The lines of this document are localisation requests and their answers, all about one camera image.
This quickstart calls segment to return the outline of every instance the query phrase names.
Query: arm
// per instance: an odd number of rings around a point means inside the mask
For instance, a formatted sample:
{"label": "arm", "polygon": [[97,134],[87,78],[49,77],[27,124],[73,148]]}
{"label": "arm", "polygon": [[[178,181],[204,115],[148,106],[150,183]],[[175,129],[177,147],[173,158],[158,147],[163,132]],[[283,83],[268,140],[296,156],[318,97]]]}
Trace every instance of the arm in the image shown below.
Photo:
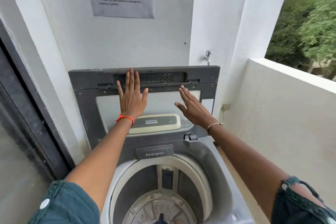
{"label": "arm", "polygon": [[[183,86],[181,86],[180,94],[187,108],[180,103],[175,103],[175,105],[192,123],[206,129],[209,125],[218,122]],[[221,125],[211,126],[209,133],[225,152],[267,218],[271,220],[275,193],[280,182],[290,176]],[[294,184],[292,189],[315,204],[324,207],[303,185]]]}
{"label": "arm", "polygon": [[[117,85],[121,113],[123,116],[136,120],[146,107],[148,89],[144,90],[141,98],[139,74],[136,73],[134,76],[132,69],[126,74],[125,93],[119,81]],[[130,119],[119,120],[99,145],[65,179],[82,187],[95,201],[100,213],[103,210],[121,149],[131,126]]]}

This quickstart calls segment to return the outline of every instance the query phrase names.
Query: top-load washing machine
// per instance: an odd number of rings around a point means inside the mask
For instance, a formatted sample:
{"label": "top-load washing machine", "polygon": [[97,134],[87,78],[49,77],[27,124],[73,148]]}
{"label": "top-load washing machine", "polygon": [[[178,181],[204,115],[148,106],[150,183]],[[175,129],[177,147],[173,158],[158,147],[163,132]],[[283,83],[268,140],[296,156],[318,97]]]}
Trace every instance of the top-load washing machine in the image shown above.
{"label": "top-load washing machine", "polygon": [[[148,104],[126,137],[101,224],[254,223],[213,140],[174,102],[184,85],[212,113],[217,66],[135,68]],[[120,114],[127,69],[69,72],[94,148]]]}

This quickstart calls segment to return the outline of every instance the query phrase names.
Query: faucet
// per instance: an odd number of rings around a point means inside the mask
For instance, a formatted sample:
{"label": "faucet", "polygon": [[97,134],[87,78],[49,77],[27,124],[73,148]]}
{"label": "faucet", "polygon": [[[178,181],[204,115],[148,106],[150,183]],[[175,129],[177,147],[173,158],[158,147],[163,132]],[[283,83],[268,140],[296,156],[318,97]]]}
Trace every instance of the faucet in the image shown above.
{"label": "faucet", "polygon": [[210,55],[211,55],[211,52],[210,51],[207,51],[205,53],[205,55],[203,56],[203,59],[208,61],[208,66],[210,66]]}

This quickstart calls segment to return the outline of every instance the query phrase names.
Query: green foliage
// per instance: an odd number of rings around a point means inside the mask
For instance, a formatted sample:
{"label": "green foliage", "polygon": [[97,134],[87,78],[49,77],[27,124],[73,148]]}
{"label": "green foliage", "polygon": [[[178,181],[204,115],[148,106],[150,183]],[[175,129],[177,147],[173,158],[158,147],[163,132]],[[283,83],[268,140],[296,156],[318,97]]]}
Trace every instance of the green foliage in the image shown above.
{"label": "green foliage", "polygon": [[336,0],[317,0],[316,8],[298,31],[306,57],[334,64],[336,59]]}
{"label": "green foliage", "polygon": [[315,9],[317,0],[285,0],[266,52],[266,58],[275,62],[297,66],[309,59],[301,47],[299,28]]}

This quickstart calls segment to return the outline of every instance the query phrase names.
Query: gold bracelet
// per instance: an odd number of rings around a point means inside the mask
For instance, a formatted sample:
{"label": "gold bracelet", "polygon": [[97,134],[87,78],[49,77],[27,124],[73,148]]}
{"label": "gold bracelet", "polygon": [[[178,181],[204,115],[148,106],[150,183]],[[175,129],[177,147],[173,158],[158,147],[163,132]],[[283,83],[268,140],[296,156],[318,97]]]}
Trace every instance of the gold bracelet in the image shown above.
{"label": "gold bracelet", "polygon": [[209,134],[209,129],[211,128],[211,126],[213,126],[213,125],[217,125],[217,124],[220,124],[221,126],[223,126],[223,124],[222,124],[221,122],[217,122],[217,123],[214,123],[214,124],[209,125],[209,126],[207,127],[207,133],[208,133],[208,135],[210,135],[210,134]]}

